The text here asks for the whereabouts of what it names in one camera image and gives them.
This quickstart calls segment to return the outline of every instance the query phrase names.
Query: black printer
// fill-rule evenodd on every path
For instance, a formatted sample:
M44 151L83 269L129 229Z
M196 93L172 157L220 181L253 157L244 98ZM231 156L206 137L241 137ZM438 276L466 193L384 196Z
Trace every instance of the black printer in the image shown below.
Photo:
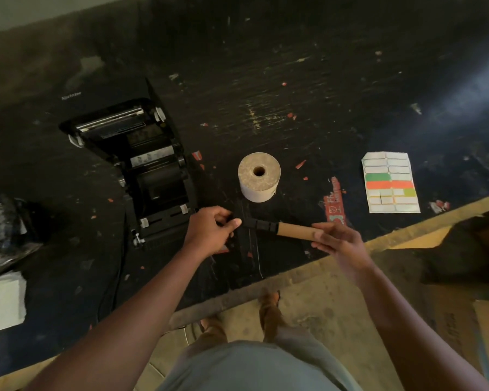
M116 167L132 242L183 238L197 198L170 115L145 78L125 78L59 99L69 141Z

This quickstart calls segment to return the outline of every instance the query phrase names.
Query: white sticker on printer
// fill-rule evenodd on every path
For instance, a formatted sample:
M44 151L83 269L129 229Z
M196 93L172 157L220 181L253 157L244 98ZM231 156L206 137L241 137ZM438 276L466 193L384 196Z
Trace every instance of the white sticker on printer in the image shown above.
M157 159L164 158L165 156L170 156L174 154L174 148L171 145L165 148L161 148L159 150L153 150L147 152L146 154L135 156L130 158L130 164L132 167L144 165L145 163L153 162Z

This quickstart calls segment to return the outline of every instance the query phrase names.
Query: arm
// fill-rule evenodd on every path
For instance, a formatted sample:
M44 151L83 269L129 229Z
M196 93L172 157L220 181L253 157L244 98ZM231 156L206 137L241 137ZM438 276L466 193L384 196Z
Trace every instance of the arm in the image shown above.
M488 381L417 314L341 223L315 223L312 246L335 256L362 291L371 319L407 391L489 391Z
M226 223L229 215L221 207L208 207L191 216L183 248L163 270L41 371L26 390L132 390L194 272L241 224L240 219Z

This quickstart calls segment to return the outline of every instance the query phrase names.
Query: person's right arm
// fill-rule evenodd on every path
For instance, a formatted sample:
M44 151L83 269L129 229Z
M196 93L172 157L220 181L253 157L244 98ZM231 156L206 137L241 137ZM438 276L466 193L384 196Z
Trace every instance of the person's right arm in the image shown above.
M314 223L314 248L338 261L362 291L371 319L406 391L489 391L489 382L457 354L375 265L362 237L341 223Z

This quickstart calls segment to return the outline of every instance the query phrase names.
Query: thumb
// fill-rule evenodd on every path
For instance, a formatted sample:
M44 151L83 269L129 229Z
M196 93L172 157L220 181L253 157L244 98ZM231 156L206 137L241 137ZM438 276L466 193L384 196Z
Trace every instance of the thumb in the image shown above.
M239 225L241 225L241 218L234 218L231 221L227 222L222 228L228 232L228 234L232 233L236 230Z
M313 238L315 241L319 243L326 244L333 248L334 250L340 251L340 249L344 246L344 241L338 238L335 238L331 235L324 233L323 231L317 231L313 234Z

